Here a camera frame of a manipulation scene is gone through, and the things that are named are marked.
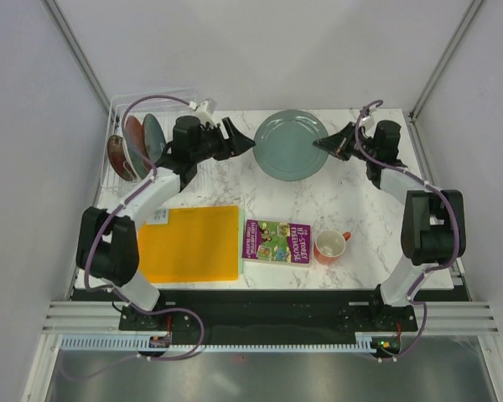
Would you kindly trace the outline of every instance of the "mug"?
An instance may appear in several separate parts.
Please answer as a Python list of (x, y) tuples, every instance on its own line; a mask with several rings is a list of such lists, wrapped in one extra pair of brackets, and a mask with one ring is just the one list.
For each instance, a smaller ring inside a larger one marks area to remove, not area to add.
[(313, 248), (315, 259), (319, 264), (333, 264), (345, 252), (346, 242), (350, 236), (350, 232), (341, 234), (337, 230), (320, 232), (317, 239), (315, 239)]

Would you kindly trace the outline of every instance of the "gray wall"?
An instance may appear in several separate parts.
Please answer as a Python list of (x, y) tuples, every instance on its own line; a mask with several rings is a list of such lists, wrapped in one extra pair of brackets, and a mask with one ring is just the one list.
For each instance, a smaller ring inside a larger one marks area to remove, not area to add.
[(106, 118), (39, 0), (0, 1), (0, 402), (63, 295)]
[(486, 2), (420, 125), (438, 183), (464, 193), (464, 263), (503, 335), (503, 0)]
[(56, 0), (109, 96), (219, 109), (413, 106), (469, 0)]

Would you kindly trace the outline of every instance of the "book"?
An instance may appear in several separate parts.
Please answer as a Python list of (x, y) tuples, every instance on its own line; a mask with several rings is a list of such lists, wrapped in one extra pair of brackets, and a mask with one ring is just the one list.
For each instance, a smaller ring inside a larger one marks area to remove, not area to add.
[(246, 221), (242, 258), (257, 262), (309, 266), (311, 226), (268, 220)]
[(158, 209), (138, 231), (139, 270), (152, 283), (234, 281), (243, 225), (236, 206)]

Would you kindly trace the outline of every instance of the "gray floor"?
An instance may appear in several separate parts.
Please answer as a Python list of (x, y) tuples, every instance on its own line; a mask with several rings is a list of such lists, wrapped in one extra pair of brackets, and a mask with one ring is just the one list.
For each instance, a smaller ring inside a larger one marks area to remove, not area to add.
[[(126, 353), (62, 352), (70, 375)], [(182, 362), (137, 359), (89, 380), (54, 374), (48, 401), (495, 401), (476, 338), (424, 338), (402, 361), (349, 354), (202, 353)]]

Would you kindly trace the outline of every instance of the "plate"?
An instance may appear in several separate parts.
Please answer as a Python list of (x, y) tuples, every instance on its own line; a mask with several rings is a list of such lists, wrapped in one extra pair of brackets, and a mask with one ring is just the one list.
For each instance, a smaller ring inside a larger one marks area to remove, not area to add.
[[(127, 117), (127, 121), (125, 121), (125, 129), (127, 130), (128, 138), (132, 144), (134, 144), (136, 149), (139, 150), (142, 155), (147, 157), (148, 152), (145, 149), (145, 136), (143, 134), (142, 123), (140, 123), (136, 117), (129, 116)], [(127, 137), (125, 137), (125, 141), (123, 141), (123, 151), (125, 152), (127, 161), (131, 165), (132, 171), (137, 178), (147, 177), (149, 170), (145, 167), (142, 158), (132, 149), (129, 150), (128, 147), (129, 144), (127, 144)]]
[(324, 125), (306, 111), (279, 111), (257, 129), (253, 155), (257, 164), (277, 180), (294, 182), (313, 176), (328, 154), (313, 146), (326, 138)]
[(156, 162), (162, 156), (162, 150), (166, 146), (166, 138), (160, 123), (151, 113), (143, 118), (143, 134), (145, 135), (145, 148), (149, 159)]
[(120, 178), (131, 182), (134, 180), (131, 166), (125, 158), (123, 151), (123, 139), (120, 136), (110, 136), (106, 144), (106, 154), (111, 167), (116, 171)]

